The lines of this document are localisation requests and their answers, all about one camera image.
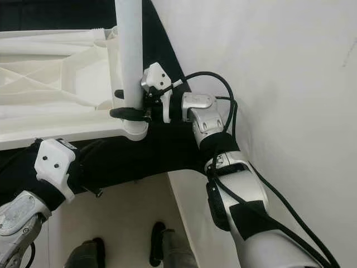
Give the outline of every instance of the white backdrop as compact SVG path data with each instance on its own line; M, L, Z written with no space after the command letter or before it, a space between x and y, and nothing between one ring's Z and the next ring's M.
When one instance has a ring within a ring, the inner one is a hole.
M326 243L341 267L355 267L357 2L153 2L184 73L215 71L231 84L240 104L237 138L243 151ZM191 87L224 93L219 83L206 78ZM192 180L197 177L190 174ZM213 259L228 256L219 247L213 255L206 251L203 244L214 245L214 235L194 234L194 226L202 222L191 216L202 213L203 203L196 202L195 210L195 203L186 204L185 198L205 189L203 181L192 180L177 178L173 189L202 267L214 267ZM295 224L273 203L276 217L293 228Z

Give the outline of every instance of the white floor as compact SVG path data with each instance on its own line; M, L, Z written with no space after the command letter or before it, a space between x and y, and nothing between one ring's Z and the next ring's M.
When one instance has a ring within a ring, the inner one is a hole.
M99 199L79 194L42 226L32 267L62 268L76 246L102 237L107 268L149 268L151 229L158 220L185 236L167 174L106 188Z

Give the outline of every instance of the white plastic structure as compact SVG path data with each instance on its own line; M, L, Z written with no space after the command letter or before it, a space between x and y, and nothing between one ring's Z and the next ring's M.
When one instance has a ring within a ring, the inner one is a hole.
M166 89L171 85L170 77L165 73L163 68L159 63L153 63L149 68L145 69L143 78L141 80L141 86L147 92L149 92L150 87L154 87L157 90ZM162 102L163 111L163 121L164 123L170 123L170 98L172 95L172 90L165 92L164 95L160 97Z
M74 193L68 187L68 168L76 156L72 150L51 138L41 142L35 161L38 180L46 180L58 189L70 203Z
M129 92L140 99L138 105L142 99L142 89L134 92L129 86L140 88L142 67L136 67L140 76L135 82L123 79L131 73L122 71L122 64L129 61L122 58L119 39L124 37L122 27L117 28L0 32L1 44L16 42L23 48L18 54L0 54L0 150L26 147L35 137L67 141L110 136L138 141L145 137L146 122L109 115L110 109L129 105ZM26 45L33 42L39 44L36 53L42 54L33 55L33 47ZM53 43L64 45L40 49ZM81 49L67 50L68 45ZM117 89L125 89L125 100L114 97Z
M142 108L143 74L142 1L115 0L122 86L126 107Z

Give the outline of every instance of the white pole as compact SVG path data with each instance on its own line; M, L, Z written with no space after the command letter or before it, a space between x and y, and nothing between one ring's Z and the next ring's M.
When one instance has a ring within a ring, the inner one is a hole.
M142 0L115 0L120 65L126 107L142 108Z

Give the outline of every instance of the white robotic arm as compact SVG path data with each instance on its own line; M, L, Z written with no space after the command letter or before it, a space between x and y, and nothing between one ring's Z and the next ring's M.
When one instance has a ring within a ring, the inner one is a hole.
M214 76L226 83L220 76ZM203 169L208 177L206 188L213 220L219 228L231 233L242 268L339 267L269 216L260 175L227 133L229 120L223 122L216 98L186 92L174 100L175 88L181 83L179 80L172 84L160 65L153 64L145 70L141 82L144 109L117 108L110 114L131 121L165 123L170 123L175 114L176 119L192 122L196 143L206 163ZM18 268L50 211L65 199L71 202L74 198L68 179L72 176L72 165L78 161L77 154L74 146L61 139L41 142L35 161L37 179L46 183L58 200L56 205L49 205L44 197L24 191L0 208L0 268Z

